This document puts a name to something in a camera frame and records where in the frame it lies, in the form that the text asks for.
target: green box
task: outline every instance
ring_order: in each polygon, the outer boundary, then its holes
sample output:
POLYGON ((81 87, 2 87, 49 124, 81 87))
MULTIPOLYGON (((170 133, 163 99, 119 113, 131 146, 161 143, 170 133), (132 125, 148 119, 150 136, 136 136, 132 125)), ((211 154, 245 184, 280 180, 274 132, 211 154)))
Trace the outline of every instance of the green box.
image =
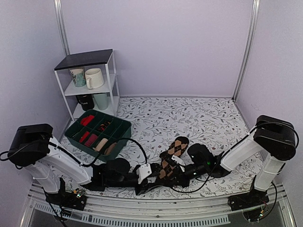
MULTIPOLYGON (((93 148, 103 139, 106 138, 108 141, 104 145, 104 149, 108 148, 116 139, 126 137, 130 138, 132 124, 129 121, 122 120, 120 118, 96 111, 88 110, 86 111, 78 120, 76 120, 65 132, 65 136, 70 141, 70 143, 83 150, 84 152, 96 157, 99 153, 94 151, 93 148), (93 115, 94 119, 86 126, 80 124, 81 120, 89 115, 93 115), (110 124, 106 127, 103 132, 97 131, 97 128, 104 122, 110 121, 110 124), (89 132, 89 135, 85 138, 83 142, 79 142, 81 137, 85 132, 89 132), (95 134, 98 136, 96 141, 89 147, 86 147, 84 144, 88 138, 95 134)), ((99 159, 101 161, 107 162, 113 160, 120 153, 122 148, 126 145, 127 140, 120 140, 111 151, 109 155, 100 155, 99 159)))

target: cup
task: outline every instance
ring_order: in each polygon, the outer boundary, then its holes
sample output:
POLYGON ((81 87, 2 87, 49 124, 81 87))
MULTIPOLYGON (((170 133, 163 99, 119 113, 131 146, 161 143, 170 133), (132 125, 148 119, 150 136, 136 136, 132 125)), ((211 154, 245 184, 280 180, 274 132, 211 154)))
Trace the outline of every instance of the cup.
POLYGON ((94 94, 94 98, 99 110, 105 110, 108 107, 108 98, 106 93, 94 94))
POLYGON ((89 69, 85 72, 86 85, 88 89, 94 89, 104 84, 102 71, 99 68, 89 69))
POLYGON ((76 87, 83 87, 86 85, 84 68, 71 69, 70 74, 76 87))
POLYGON ((84 111, 91 110, 95 107, 92 95, 78 95, 76 98, 84 111))

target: white wall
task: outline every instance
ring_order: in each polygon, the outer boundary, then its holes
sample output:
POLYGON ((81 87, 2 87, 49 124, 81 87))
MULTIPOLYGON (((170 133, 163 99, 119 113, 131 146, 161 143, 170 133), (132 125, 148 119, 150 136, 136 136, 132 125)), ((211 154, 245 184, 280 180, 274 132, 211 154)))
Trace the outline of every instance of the white wall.
MULTIPOLYGON (((61 134, 69 115, 53 68, 63 57, 53 0, 0 2, 1 152, 21 125, 49 123, 61 134)), ((25 170, 0 162, 1 227, 19 226, 30 185, 25 170)))
POLYGON ((64 0, 71 53, 116 50, 123 96, 231 97, 252 0, 64 0))
MULTIPOLYGON (((264 0, 238 107, 252 127, 267 114, 291 122, 303 141, 303 3, 264 0)), ((297 226, 303 226, 303 144, 280 175, 297 226)))

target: white mug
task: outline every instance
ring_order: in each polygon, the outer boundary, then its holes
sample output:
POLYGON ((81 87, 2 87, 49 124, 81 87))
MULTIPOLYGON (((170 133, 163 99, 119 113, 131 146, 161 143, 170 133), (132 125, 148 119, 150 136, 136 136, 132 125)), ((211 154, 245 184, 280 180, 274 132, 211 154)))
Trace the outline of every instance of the white mug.
POLYGON ((104 84, 101 69, 94 68, 85 72, 86 85, 88 89, 94 89, 104 84))

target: black shelf top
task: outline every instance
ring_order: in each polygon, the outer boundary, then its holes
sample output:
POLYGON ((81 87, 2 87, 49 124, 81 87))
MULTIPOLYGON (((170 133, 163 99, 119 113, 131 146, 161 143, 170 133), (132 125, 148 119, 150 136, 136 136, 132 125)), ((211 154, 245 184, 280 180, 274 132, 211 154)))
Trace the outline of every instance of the black shelf top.
POLYGON ((112 52, 113 49, 70 54, 67 55, 56 66, 56 68, 54 68, 54 70, 57 71, 89 65, 107 64, 112 52))

